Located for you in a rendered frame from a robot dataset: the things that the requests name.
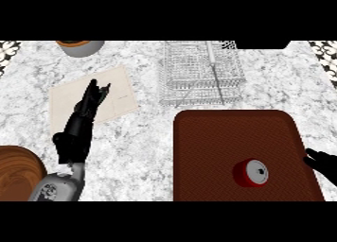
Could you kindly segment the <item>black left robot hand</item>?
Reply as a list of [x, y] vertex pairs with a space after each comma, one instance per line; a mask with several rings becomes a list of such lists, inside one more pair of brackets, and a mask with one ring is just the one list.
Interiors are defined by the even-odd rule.
[[109, 89], [111, 85], [99, 87], [97, 81], [90, 81], [83, 99], [74, 106], [65, 130], [53, 135], [60, 164], [83, 163], [88, 157], [93, 121]]

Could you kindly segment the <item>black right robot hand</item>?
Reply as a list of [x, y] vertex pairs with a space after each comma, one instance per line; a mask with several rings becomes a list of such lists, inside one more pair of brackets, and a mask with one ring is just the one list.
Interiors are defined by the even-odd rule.
[[337, 156], [307, 148], [303, 161], [337, 186]]

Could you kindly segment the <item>red can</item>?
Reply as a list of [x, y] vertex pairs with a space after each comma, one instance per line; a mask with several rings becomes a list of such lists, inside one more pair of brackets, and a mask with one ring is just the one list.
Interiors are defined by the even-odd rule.
[[236, 163], [233, 180], [242, 187], [263, 187], [269, 181], [269, 169], [264, 163], [254, 158]]

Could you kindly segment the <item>brown tray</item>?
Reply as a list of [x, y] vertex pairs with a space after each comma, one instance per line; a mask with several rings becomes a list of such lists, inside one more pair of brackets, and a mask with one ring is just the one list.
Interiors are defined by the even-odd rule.
[[[295, 121], [275, 110], [183, 111], [173, 121], [176, 201], [322, 201]], [[254, 158], [269, 169], [263, 187], [242, 187], [233, 166]]]

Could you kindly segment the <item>beige placemat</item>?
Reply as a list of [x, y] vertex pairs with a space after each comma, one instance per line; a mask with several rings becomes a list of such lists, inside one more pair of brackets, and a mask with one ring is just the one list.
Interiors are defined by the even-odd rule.
[[81, 77], [66, 84], [50, 88], [50, 133], [65, 130], [68, 118], [74, 112], [74, 106], [81, 101], [90, 81], [96, 79], [97, 86], [111, 85], [108, 96], [99, 105], [94, 122], [106, 122], [139, 108], [134, 97], [133, 85], [124, 66]]

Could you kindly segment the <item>round wooden board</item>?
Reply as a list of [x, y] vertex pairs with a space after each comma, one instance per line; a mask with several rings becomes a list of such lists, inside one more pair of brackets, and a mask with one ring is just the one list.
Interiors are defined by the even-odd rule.
[[0, 201], [26, 201], [47, 171], [37, 154], [19, 146], [0, 146]]

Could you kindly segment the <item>grey pot with brown rim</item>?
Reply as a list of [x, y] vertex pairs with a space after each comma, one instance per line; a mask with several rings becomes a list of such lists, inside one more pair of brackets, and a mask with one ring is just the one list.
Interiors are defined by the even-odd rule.
[[103, 41], [57, 41], [60, 49], [74, 58], [84, 58], [93, 55], [103, 44]]

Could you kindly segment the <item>black appliance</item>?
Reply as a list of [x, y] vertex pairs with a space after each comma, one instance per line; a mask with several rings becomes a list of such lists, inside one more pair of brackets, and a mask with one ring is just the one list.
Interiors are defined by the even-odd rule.
[[239, 49], [283, 49], [289, 41], [257, 41], [238, 40], [236, 47]]

